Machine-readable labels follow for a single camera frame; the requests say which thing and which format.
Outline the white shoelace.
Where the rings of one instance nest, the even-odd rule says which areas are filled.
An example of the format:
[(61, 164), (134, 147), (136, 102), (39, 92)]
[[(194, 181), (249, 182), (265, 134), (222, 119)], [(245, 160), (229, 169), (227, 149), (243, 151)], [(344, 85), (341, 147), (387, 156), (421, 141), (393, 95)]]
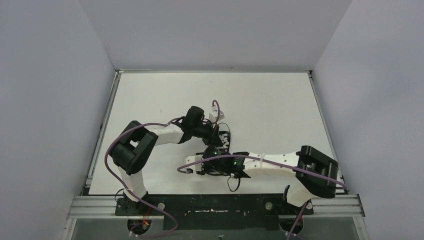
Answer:
[(231, 145), (231, 133), (229, 131), (220, 131), (219, 137), (222, 142), (220, 148), (228, 152)]

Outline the black white canvas sneaker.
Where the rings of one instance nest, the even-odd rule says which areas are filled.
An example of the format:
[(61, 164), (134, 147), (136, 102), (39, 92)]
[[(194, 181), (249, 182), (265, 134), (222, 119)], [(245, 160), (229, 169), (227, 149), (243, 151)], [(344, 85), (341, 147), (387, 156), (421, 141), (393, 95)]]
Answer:
[(222, 142), (222, 146), (219, 146), (218, 149), (225, 154), (229, 154), (231, 146), (231, 129), (225, 122), (218, 123), (218, 126), (218, 136)]

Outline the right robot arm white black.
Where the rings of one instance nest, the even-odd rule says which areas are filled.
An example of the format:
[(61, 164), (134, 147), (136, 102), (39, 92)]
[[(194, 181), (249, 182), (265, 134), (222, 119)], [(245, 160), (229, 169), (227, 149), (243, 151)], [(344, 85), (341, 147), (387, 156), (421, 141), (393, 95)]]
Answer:
[(289, 183), (281, 199), (282, 209), (295, 213), (312, 198), (332, 199), (336, 195), (339, 164), (309, 145), (284, 154), (259, 154), (247, 151), (230, 154), (210, 146), (196, 156), (199, 175), (228, 176), (236, 179), (260, 176), (285, 177)]

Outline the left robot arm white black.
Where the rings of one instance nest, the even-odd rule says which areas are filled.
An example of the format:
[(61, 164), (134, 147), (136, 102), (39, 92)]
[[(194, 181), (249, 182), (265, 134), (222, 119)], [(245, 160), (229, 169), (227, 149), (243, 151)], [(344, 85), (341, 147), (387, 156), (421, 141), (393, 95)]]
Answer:
[(214, 152), (228, 154), (231, 143), (230, 130), (220, 130), (219, 120), (224, 115), (217, 106), (205, 118), (198, 106), (191, 106), (185, 116), (168, 123), (131, 121), (108, 147), (105, 159), (112, 158), (119, 174), (112, 175), (123, 185), (123, 199), (133, 212), (143, 213), (148, 207), (148, 195), (142, 170), (154, 147), (167, 144), (183, 144), (199, 138)]

